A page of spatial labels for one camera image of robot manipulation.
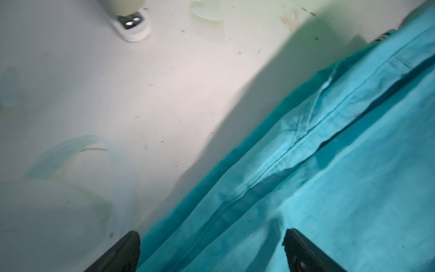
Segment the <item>teal long pants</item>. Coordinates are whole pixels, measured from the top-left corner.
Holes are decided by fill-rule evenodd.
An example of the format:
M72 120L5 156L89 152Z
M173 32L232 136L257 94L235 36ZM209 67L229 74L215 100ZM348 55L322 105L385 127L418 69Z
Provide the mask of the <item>teal long pants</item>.
M435 3L318 72L142 239L140 272L286 272L295 228L349 272L435 269Z

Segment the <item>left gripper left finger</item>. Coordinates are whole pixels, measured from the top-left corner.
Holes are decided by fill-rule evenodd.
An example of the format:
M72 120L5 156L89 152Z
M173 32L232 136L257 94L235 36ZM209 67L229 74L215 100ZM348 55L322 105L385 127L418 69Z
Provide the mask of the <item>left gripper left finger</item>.
M140 236L129 231L85 272L135 272L140 257Z

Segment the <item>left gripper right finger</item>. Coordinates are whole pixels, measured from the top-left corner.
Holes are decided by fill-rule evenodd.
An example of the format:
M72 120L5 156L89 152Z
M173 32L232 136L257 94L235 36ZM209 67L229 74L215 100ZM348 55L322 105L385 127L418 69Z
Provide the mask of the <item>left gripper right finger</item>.
M286 230L283 247L291 272L346 272L295 228Z

